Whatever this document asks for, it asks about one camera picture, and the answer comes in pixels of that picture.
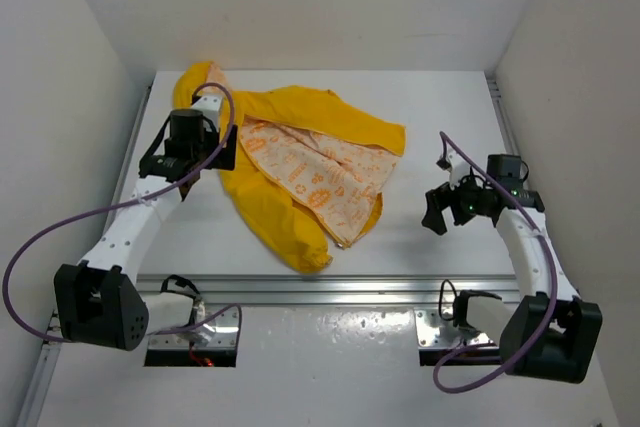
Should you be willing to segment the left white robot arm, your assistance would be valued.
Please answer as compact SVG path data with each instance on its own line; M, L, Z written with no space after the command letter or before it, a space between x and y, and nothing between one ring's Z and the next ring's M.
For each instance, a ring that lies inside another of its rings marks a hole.
M64 340L132 351L149 334L194 324L196 294L162 288L143 296L137 277L162 225L201 171L234 169L236 145L236 127L222 130L216 107L169 114L139 160L129 205L78 264L64 264L54 276Z

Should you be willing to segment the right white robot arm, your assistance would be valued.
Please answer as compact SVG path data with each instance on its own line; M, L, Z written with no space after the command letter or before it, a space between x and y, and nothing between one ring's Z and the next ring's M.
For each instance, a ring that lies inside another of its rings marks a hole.
M526 186L527 164L518 156L494 154L479 171L455 152L443 154L437 164L449 179L426 192L423 227L444 235L446 210L457 226L489 219L507 249L520 295L518 306L510 309L495 293L454 291L445 321L461 332L485 334L508 375L581 383L602 312L582 300L567 279L546 230L541 196Z

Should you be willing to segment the yellow hooded jacket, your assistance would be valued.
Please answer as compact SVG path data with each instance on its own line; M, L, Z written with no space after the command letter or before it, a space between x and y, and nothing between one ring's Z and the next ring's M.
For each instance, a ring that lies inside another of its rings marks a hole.
M250 230L289 267L315 274L329 244L349 248L383 213L383 187L406 129L331 90L302 86L232 93L222 123L238 127L236 166L222 186Z

